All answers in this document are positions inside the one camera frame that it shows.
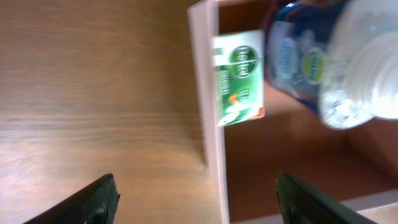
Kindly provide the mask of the clear dark liquid bottle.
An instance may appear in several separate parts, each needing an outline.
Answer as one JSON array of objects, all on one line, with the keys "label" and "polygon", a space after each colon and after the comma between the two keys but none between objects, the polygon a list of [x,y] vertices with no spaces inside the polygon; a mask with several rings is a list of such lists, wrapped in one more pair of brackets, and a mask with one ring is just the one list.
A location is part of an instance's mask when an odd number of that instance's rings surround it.
[{"label": "clear dark liquid bottle", "polygon": [[279,4],[268,81],[333,129],[397,119],[397,1]]}]

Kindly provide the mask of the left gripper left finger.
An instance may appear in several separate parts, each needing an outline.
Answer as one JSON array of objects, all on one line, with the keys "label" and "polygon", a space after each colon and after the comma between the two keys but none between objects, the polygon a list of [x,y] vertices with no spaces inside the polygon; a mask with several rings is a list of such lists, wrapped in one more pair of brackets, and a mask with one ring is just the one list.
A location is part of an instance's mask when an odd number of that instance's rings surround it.
[{"label": "left gripper left finger", "polygon": [[119,199],[108,173],[24,224],[113,224]]}]

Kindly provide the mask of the green Dettol soap box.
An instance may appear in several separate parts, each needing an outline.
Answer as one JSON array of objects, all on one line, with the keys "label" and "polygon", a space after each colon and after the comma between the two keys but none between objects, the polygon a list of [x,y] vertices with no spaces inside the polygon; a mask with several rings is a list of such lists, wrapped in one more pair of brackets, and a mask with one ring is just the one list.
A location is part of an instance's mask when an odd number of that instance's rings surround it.
[{"label": "green Dettol soap box", "polygon": [[217,126],[264,116],[264,32],[250,30],[212,40],[219,108]]}]

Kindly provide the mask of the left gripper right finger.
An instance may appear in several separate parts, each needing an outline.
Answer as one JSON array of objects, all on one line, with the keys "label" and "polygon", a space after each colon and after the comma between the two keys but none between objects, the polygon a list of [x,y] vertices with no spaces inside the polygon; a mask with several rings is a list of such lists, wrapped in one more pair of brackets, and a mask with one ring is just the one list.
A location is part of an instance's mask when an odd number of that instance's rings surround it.
[{"label": "left gripper right finger", "polygon": [[284,224],[376,224],[289,173],[279,174],[275,192]]}]

